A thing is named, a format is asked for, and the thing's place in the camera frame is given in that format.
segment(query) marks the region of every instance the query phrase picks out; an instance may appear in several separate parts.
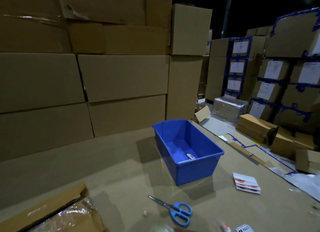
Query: dark ceiling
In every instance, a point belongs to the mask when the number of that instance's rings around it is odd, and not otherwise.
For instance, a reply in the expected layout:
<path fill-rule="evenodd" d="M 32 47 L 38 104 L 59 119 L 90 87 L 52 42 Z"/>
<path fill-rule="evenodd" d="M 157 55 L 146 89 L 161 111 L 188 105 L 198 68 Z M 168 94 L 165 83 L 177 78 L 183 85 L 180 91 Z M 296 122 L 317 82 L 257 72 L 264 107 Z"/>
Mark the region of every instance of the dark ceiling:
<path fill-rule="evenodd" d="M 173 0 L 213 10 L 212 38 L 221 38 L 227 0 Z M 226 37 L 242 37 L 249 28 L 273 25 L 276 18 L 294 11 L 320 7 L 320 0 L 232 0 Z"/>

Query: blue scissor handle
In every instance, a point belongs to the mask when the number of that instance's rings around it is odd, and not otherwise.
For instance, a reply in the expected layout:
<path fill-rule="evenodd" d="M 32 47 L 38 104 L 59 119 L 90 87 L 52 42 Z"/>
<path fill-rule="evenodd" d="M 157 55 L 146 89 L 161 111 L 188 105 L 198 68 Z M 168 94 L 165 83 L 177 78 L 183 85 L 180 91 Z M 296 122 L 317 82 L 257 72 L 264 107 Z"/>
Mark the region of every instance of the blue scissor handle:
<path fill-rule="evenodd" d="M 182 208 L 180 208 L 180 206 L 186 206 L 190 211 L 187 211 L 187 210 L 184 210 Z M 189 223 L 190 223 L 190 219 L 189 219 L 189 216 L 192 215 L 192 209 L 191 207 L 186 204 L 186 203 L 183 203 L 183 202 L 177 202 L 175 203 L 174 205 L 174 208 L 177 210 L 177 211 L 174 211 L 172 210 L 171 211 L 171 216 L 173 218 L 173 220 L 178 224 L 180 225 L 181 227 L 188 227 Z M 186 222 L 185 223 L 181 223 L 179 222 L 176 217 L 180 217 L 182 218 L 183 220 L 185 220 Z"/>

